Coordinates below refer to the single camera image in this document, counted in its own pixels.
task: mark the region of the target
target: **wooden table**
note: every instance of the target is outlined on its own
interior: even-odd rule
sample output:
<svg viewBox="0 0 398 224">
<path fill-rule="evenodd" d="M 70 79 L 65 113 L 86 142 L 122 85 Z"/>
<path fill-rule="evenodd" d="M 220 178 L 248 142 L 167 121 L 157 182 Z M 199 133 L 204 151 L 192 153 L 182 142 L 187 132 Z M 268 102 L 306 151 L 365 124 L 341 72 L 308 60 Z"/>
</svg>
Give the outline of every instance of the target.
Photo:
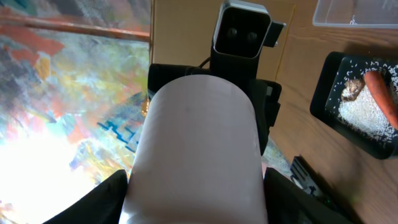
<svg viewBox="0 0 398 224">
<path fill-rule="evenodd" d="M 398 30 L 314 27 L 316 0 L 285 1 L 294 2 L 296 11 L 277 72 L 283 90 L 271 137 L 290 162 L 303 156 L 349 200 L 363 223 L 397 223 L 398 160 L 374 159 L 314 118 L 309 109 L 330 52 L 396 57 Z"/>
</svg>

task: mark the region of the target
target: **plastic bin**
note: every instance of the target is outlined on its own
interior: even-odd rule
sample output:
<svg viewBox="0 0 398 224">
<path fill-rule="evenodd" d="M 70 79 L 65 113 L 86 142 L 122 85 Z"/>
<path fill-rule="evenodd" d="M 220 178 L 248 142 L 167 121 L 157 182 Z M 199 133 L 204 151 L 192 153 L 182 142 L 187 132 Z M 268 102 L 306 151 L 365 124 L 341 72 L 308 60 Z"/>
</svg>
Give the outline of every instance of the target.
<svg viewBox="0 0 398 224">
<path fill-rule="evenodd" d="M 398 29 L 397 0 L 318 0 L 312 24 Z"/>
</svg>

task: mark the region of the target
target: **orange carrot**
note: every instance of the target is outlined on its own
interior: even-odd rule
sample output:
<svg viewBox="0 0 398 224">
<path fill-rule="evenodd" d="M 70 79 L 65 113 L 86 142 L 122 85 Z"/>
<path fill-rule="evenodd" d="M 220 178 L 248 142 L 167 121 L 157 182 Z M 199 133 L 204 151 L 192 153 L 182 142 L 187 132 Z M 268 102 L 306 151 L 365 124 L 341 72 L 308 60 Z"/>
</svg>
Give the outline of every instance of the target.
<svg viewBox="0 0 398 224">
<path fill-rule="evenodd" d="M 379 72 L 370 71 L 365 74 L 365 83 L 372 94 L 374 101 L 386 116 L 388 122 L 395 129 L 398 129 L 398 110 L 387 90 L 383 77 Z"/>
</svg>

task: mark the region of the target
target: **black container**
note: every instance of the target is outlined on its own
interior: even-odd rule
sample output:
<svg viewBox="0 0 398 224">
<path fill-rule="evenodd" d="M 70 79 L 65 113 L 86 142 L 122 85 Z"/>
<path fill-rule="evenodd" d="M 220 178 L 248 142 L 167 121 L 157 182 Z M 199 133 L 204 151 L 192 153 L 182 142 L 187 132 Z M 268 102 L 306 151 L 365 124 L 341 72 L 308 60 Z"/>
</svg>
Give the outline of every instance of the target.
<svg viewBox="0 0 398 224">
<path fill-rule="evenodd" d="M 385 148 L 381 147 L 375 140 L 367 138 L 364 134 L 351 129 L 346 124 L 342 123 L 336 116 L 327 113 L 325 110 L 326 103 L 329 100 L 329 95 L 333 90 L 336 82 L 336 74 L 344 58 L 353 57 L 366 61 L 371 58 L 364 58 L 358 56 L 346 55 L 341 52 L 330 53 L 323 65 L 322 72 L 318 81 L 312 98 L 310 112 L 320 121 L 333 128 L 342 136 L 350 140 L 355 145 L 375 157 L 376 159 L 390 159 L 398 156 L 398 141 L 393 139 L 392 143 Z"/>
</svg>

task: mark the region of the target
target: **cable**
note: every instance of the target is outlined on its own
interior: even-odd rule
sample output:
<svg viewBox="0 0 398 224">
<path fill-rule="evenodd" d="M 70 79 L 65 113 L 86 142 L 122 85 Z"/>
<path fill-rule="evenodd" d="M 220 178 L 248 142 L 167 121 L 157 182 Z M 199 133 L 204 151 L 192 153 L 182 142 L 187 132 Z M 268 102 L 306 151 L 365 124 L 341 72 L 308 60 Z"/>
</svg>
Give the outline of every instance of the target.
<svg viewBox="0 0 398 224">
<path fill-rule="evenodd" d="M 209 61 L 210 61 L 210 57 L 206 58 L 206 60 L 205 60 L 204 62 L 202 62 L 202 63 L 199 65 L 199 67 L 200 67 L 200 68 L 203 68 L 203 66 L 205 66 L 205 65 L 207 64 L 207 62 L 209 62 Z"/>
</svg>

